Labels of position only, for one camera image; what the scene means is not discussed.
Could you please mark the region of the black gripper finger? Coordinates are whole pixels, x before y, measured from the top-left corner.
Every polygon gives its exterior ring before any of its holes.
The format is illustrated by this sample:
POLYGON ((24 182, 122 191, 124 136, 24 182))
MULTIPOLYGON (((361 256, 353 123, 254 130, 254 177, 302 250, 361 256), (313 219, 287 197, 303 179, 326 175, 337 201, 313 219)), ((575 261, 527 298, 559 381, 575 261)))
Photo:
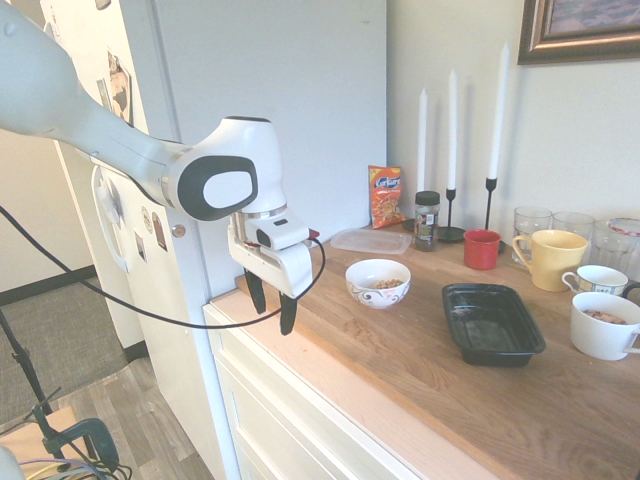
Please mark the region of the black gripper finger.
POLYGON ((279 293, 279 301, 280 301, 280 333, 282 335, 289 335, 293 329, 297 315, 297 304, 298 301, 296 298, 291 298, 284 293, 279 293))
POLYGON ((262 279, 247 269, 244 270, 244 278, 256 312, 263 314, 266 311, 266 299, 262 279))

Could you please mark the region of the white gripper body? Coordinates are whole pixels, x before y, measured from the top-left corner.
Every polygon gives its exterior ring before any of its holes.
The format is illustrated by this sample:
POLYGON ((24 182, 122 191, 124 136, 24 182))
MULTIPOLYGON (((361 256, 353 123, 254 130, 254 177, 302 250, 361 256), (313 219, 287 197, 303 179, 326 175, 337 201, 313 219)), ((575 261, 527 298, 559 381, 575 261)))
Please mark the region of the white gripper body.
POLYGON ((309 228, 293 213, 234 213, 228 228, 229 251, 242 267, 295 298, 313 279, 311 256, 305 244, 309 234, 309 228))

